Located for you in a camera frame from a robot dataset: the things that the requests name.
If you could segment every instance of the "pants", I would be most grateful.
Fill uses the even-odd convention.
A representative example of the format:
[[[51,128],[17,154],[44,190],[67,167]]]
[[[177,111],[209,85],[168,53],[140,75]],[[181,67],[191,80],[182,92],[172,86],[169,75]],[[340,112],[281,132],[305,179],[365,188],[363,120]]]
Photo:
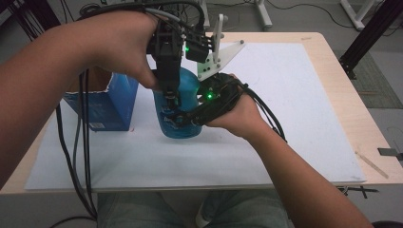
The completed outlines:
[[[288,227],[276,190],[212,191],[201,214],[216,227]],[[159,193],[98,195],[98,227],[184,227],[181,218]]]

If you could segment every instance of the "blue plastic container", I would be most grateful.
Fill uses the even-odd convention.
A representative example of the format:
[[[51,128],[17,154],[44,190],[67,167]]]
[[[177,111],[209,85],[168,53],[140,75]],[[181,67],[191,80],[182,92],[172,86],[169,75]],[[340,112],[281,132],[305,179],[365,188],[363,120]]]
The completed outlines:
[[[154,103],[157,111],[158,121],[161,131],[165,136],[173,139],[187,139],[199,135],[202,127],[198,125],[188,124],[177,127],[170,121],[166,121],[165,117],[172,115],[178,111],[189,111],[199,105],[197,92],[200,87],[198,78],[191,71],[181,68],[180,71],[179,92],[181,95],[181,105],[179,110],[170,110],[167,108],[166,98],[161,91],[154,91]]]

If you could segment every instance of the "white paper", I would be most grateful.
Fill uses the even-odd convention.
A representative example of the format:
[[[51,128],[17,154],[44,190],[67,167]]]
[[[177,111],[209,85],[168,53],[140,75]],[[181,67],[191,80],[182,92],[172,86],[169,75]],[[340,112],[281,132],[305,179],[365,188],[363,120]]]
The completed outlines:
[[[184,58],[182,66],[197,72],[196,64]],[[247,44],[223,72],[235,73],[255,90],[278,117],[288,143],[326,179],[333,183],[365,181],[303,45]],[[67,104],[62,103],[62,108],[71,152],[77,117]],[[95,191],[272,184],[254,149],[226,130],[204,126],[192,139],[167,138],[158,124],[152,92],[142,86],[131,125],[128,132],[90,132]],[[79,151],[77,166],[82,174],[81,147]],[[55,118],[26,188],[72,188]]]

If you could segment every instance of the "table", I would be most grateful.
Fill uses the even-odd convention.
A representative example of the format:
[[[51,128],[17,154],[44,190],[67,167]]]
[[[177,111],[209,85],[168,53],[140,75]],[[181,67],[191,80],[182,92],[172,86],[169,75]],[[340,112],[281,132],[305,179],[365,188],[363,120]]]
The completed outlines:
[[[223,42],[237,41],[240,37],[246,42],[303,44],[367,178],[363,184],[403,183],[403,169],[397,159],[379,155],[377,148],[389,145],[321,34],[225,33]],[[43,131],[39,134],[1,194],[27,193],[24,185],[43,134]]]

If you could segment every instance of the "human arm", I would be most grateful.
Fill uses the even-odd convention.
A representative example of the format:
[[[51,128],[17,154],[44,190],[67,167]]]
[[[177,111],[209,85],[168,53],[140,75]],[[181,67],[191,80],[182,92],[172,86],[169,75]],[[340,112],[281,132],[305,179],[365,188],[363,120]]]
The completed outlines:
[[[209,125],[226,128],[255,148],[296,227],[372,227],[343,194],[269,127],[247,95]]]
[[[84,69],[102,67],[156,86],[145,59],[156,24],[139,12],[106,13],[52,28],[0,66],[0,188]]]

